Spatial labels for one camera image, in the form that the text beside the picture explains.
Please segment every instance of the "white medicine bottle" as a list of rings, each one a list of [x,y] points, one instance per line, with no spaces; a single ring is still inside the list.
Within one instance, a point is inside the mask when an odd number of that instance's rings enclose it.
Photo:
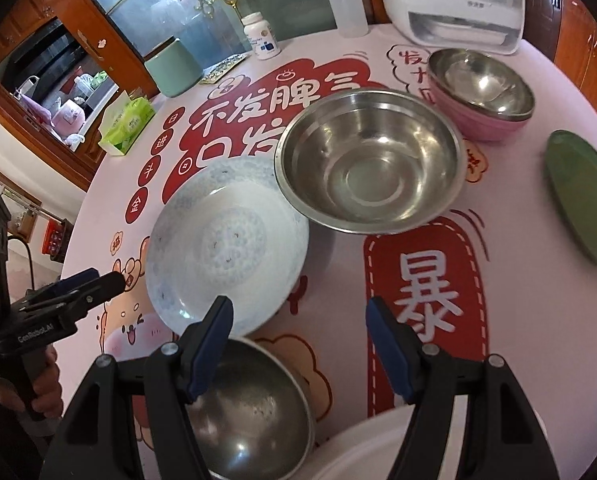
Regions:
[[[363,0],[329,0],[329,4],[343,38],[360,38],[369,32]]]
[[[242,20],[245,36],[252,46],[252,50],[259,59],[269,59],[280,54],[280,46],[272,34],[270,22],[262,19],[260,12],[248,14]]]

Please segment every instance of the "stainless steel bowl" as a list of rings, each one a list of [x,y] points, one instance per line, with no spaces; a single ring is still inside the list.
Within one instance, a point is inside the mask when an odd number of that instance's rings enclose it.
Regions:
[[[526,121],[536,108],[534,92],[520,75],[474,50],[437,50],[428,73],[444,93],[488,117]]]
[[[321,99],[278,141],[281,191],[319,224],[399,233],[435,218],[467,170],[462,137],[442,113],[404,92],[359,89]]]
[[[281,480],[312,450],[306,384],[246,339],[230,339],[210,389],[188,407],[200,452],[215,478]]]

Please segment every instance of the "cabinet handle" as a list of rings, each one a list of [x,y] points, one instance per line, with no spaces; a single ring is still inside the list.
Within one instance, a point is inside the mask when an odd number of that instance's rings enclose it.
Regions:
[[[32,126],[37,132],[40,132],[40,125],[34,119],[30,118],[29,115],[25,115],[25,121]]]
[[[85,36],[85,34],[83,34],[83,33],[80,31],[80,29],[78,29],[78,30],[76,31],[76,33],[77,33],[78,37],[79,37],[79,38],[81,38],[81,40],[83,41],[83,43],[85,43],[85,44],[87,45],[87,48],[88,48],[89,50],[91,50],[91,51],[92,51],[92,54],[94,54],[94,57],[95,57],[96,59],[98,59],[98,61],[103,61],[103,60],[105,60],[105,58],[104,58],[104,57],[102,57],[102,56],[101,56],[101,55],[98,53],[98,51],[97,51],[97,50],[96,50],[96,49],[95,49],[95,48],[94,48],[94,47],[93,47],[93,46],[90,44],[90,42],[87,40],[87,37]]]

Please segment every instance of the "black cable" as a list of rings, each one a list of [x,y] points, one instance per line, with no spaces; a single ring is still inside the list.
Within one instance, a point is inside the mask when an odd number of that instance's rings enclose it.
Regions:
[[[7,237],[7,240],[18,240],[19,242],[22,242],[23,245],[25,245],[25,248],[27,249],[27,256],[30,259],[30,279],[32,280],[32,290],[36,290],[36,286],[34,285],[34,267],[32,266],[32,252],[30,251],[30,246],[20,236],[10,235]]]

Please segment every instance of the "green tissue package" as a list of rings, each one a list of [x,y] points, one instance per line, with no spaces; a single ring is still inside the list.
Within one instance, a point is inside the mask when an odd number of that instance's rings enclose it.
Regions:
[[[103,114],[99,146],[110,155],[125,155],[155,113],[144,97],[131,100],[123,92]]]

